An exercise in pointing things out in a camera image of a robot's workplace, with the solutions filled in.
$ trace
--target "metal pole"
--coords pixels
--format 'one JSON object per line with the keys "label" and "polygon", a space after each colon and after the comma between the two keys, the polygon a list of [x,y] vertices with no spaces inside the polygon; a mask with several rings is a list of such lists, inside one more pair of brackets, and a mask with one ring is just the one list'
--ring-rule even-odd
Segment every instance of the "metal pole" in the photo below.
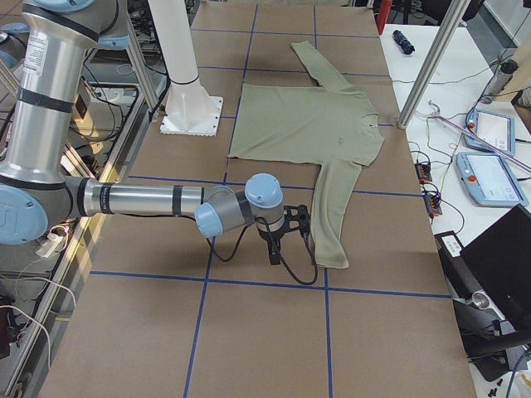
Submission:
{"label": "metal pole", "polygon": [[440,120],[441,122],[444,122],[446,124],[449,124],[451,127],[453,127],[454,129],[458,129],[461,133],[463,133],[464,135],[474,139],[475,141],[477,141],[478,143],[481,143],[481,145],[487,147],[490,151],[496,153],[497,155],[501,156],[502,158],[505,158],[507,159],[508,161],[510,161],[511,163],[515,164],[516,166],[522,168],[524,171],[526,172],[529,172],[531,173],[531,167],[528,166],[527,164],[523,163],[523,162],[520,162],[518,159],[516,158],[513,158],[512,156],[508,155],[507,153],[505,153],[504,151],[501,151],[500,149],[497,149],[494,145],[490,144],[490,143],[487,143],[484,139],[478,137],[477,135],[475,135],[474,133],[471,133],[470,131],[468,131],[467,129],[464,129],[462,128],[461,126],[451,122],[449,119],[445,119],[443,118],[442,116],[440,116],[439,114],[434,114],[433,118],[435,119],[438,119]]}
{"label": "metal pole", "polygon": [[144,97],[146,99],[146,103],[148,104],[149,110],[153,112],[156,110],[155,108],[157,107],[158,103],[157,92],[153,87],[153,82],[149,78],[148,68],[146,68],[146,65],[144,64],[144,54],[140,49],[140,44],[136,38],[133,23],[131,23],[129,16],[127,17],[127,30],[129,33],[127,55],[131,60],[134,73],[139,80],[140,88],[144,92]]}
{"label": "metal pole", "polygon": [[0,60],[0,81],[5,85],[13,97],[17,97],[18,80],[2,60]]}
{"label": "metal pole", "polygon": [[406,103],[404,104],[404,108],[402,109],[402,113],[397,122],[398,128],[405,129],[409,124],[421,97],[424,95],[424,91],[426,91],[426,87],[430,83],[430,79],[433,76],[435,69],[439,65],[439,61],[441,60],[445,49],[448,47],[448,43],[450,43],[450,40],[454,35],[455,29],[459,25],[463,15],[465,15],[469,3],[470,0],[452,0],[437,36],[422,64],[421,71],[415,80],[412,91],[409,93]]}

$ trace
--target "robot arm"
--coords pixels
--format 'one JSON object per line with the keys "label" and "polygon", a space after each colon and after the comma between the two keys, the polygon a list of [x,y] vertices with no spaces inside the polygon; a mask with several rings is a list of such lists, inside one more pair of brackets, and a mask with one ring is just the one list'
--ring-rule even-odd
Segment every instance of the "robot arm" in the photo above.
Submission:
{"label": "robot arm", "polygon": [[280,239],[309,234],[305,206],[284,207],[278,181],[257,174],[245,191],[229,187],[146,187],[66,177],[61,153],[86,50],[126,45],[125,0],[25,0],[31,28],[11,140],[0,163],[0,244],[19,245],[64,220],[97,213],[194,215],[206,237],[257,222],[270,262]]}

